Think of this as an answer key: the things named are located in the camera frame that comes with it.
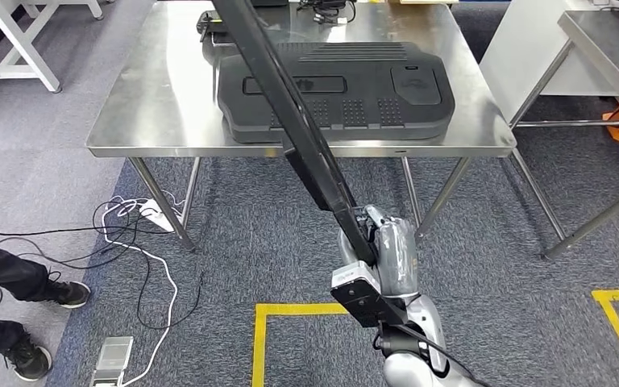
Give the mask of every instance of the shoe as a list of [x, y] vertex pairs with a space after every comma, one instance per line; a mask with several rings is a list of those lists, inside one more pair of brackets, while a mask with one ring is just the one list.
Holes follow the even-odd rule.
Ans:
[[15, 374], [24, 381], [37, 381], [45, 377], [52, 366], [51, 354], [45, 348], [34, 345], [27, 333], [2, 354], [15, 367]]
[[84, 306], [89, 300], [91, 289], [81, 282], [58, 282], [49, 280], [44, 289], [44, 300], [54, 301], [67, 309]]

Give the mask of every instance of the black rod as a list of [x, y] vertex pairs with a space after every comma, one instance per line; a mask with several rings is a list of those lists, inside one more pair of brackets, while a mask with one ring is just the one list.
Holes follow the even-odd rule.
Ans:
[[249, 0], [213, 0], [212, 3], [293, 143], [301, 162], [355, 249], [355, 254], [367, 264], [375, 264], [375, 249], [357, 222], [357, 204], [345, 177], [326, 139], [314, 123], [295, 82], [260, 26], [252, 4]]

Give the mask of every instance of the power strip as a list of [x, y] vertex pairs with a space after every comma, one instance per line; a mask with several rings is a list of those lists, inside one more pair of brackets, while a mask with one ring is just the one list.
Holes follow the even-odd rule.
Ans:
[[[147, 202], [141, 205], [139, 213], [145, 216], [146, 219], [158, 225], [158, 227], [162, 228], [163, 230], [167, 232], [174, 232], [174, 228], [172, 228], [172, 225], [169, 224], [167, 217], [164, 216], [164, 213], [160, 209], [160, 206], [158, 206], [158, 203], [155, 199], [148, 199]], [[175, 215], [177, 219], [179, 219], [179, 222], [181, 222], [182, 217], [178, 214]]]

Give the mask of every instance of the white table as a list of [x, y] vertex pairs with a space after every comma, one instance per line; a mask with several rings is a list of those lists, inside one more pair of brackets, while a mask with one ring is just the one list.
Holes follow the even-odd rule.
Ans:
[[[549, 69], [568, 36], [557, 22], [567, 10], [599, 10], [589, 0], [512, 0], [480, 70], [508, 123]], [[541, 95], [617, 96], [599, 71], [575, 48], [563, 58]]]
[[[559, 28], [567, 36], [566, 42], [559, 50], [555, 58], [549, 63], [545, 73], [538, 79], [535, 87], [529, 92], [529, 97], [518, 109], [513, 121], [509, 123], [511, 128], [520, 127], [518, 124], [521, 117], [528, 111], [530, 105], [537, 99], [546, 85], [553, 79], [559, 71], [559, 66], [568, 58], [573, 50], [583, 53], [589, 63], [599, 72], [599, 74], [615, 89], [619, 95], [619, 12], [609, 11], [567, 11], [559, 18]], [[592, 125], [592, 122], [582, 121], [583, 125]], [[512, 154], [518, 162], [521, 170], [526, 175], [526, 179], [537, 196], [540, 205], [545, 210], [547, 218], [554, 227], [559, 239], [556, 246], [550, 249], [545, 256], [553, 257], [565, 251], [574, 243], [584, 238], [587, 234], [597, 229], [613, 216], [619, 214], [619, 200], [609, 208], [602, 211], [599, 215], [585, 223], [582, 227], [572, 233], [567, 233], [561, 226], [556, 214], [552, 210], [546, 195], [532, 176], [527, 164], [523, 160], [518, 149], [514, 149]]]
[[[13, 48], [0, 63], [0, 79], [39, 78], [49, 91], [53, 93], [61, 91], [58, 78], [35, 50], [32, 41], [56, 12], [58, 6], [70, 4], [87, 5], [94, 18], [103, 20], [103, 12], [98, 5], [98, 0], [26, 0], [22, 5], [35, 21], [26, 31], [22, 31], [0, 0], [0, 29], [13, 44]], [[44, 8], [39, 11], [37, 6], [44, 6]], [[27, 64], [16, 64], [20, 57]]]

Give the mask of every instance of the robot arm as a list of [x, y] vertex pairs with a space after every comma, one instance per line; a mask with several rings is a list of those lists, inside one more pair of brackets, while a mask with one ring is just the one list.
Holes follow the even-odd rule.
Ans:
[[365, 206], [358, 220], [375, 229], [376, 264], [369, 267], [359, 260], [340, 231], [345, 265], [333, 272], [331, 294], [362, 327], [378, 327], [374, 348], [385, 356], [383, 374], [388, 386], [481, 385], [444, 353], [438, 310], [418, 292], [412, 225], [405, 219], [386, 216], [374, 206]]
[[212, 0], [284, 128], [285, 156], [319, 209], [333, 213], [345, 265], [331, 294], [362, 327], [378, 327], [390, 387], [482, 385], [445, 354], [433, 302], [418, 292], [413, 227], [374, 206], [358, 206], [326, 139], [281, 64], [249, 0]]

